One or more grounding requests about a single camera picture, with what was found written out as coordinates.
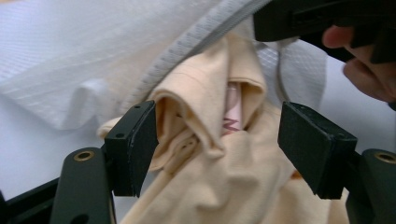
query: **beige fabric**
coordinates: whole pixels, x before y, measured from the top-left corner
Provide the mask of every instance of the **beige fabric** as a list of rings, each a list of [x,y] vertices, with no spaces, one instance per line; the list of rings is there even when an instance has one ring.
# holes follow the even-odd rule
[[[222,136],[230,82],[241,87],[244,131]],[[160,142],[150,169],[161,171],[121,223],[346,223],[329,221],[343,205],[290,180],[293,167],[276,142],[280,111],[265,99],[250,42],[226,35],[174,69],[149,99]]]

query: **white surface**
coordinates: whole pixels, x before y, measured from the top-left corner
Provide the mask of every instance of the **white surface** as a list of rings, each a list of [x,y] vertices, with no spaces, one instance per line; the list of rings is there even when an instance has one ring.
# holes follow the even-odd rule
[[[357,91],[342,74],[342,63],[332,58],[328,62],[320,112],[356,135],[359,150],[377,147],[395,151],[395,112]],[[98,124],[94,120],[75,131],[56,131],[3,96],[0,108],[0,190],[6,200],[58,177],[70,152],[103,144],[95,136]],[[148,176],[145,188],[152,178]],[[119,220],[134,202],[116,198]]]

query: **beige cloth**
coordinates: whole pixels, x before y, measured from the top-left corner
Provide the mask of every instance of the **beige cloth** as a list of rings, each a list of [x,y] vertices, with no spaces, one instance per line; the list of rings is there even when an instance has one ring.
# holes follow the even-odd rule
[[[241,88],[244,131],[222,135],[230,82]],[[342,203],[290,179],[294,169],[276,141],[280,111],[265,99],[249,41],[226,35],[175,68],[149,99],[160,142],[150,169],[161,171],[121,223],[347,223]]]

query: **human hand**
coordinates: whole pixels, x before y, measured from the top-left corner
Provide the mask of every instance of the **human hand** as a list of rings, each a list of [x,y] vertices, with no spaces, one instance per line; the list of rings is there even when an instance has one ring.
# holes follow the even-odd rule
[[[330,49],[344,47],[356,58],[348,61],[344,74],[358,90],[377,100],[396,102],[396,63],[370,63],[374,46],[352,49],[352,27],[329,28],[323,35],[323,45]]]

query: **finger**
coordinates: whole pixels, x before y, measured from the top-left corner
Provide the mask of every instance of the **finger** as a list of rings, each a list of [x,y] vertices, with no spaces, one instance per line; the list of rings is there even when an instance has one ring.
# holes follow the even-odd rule
[[[396,63],[371,63],[370,58],[373,54],[373,46],[356,49],[346,47],[346,49],[362,63],[366,64],[388,95],[396,98]]]
[[[347,46],[352,41],[352,38],[352,27],[332,26],[324,32],[322,43],[329,49],[337,49]]]
[[[346,63],[344,74],[364,94],[380,101],[396,101],[396,98],[384,89],[375,74],[358,59],[352,59]]]

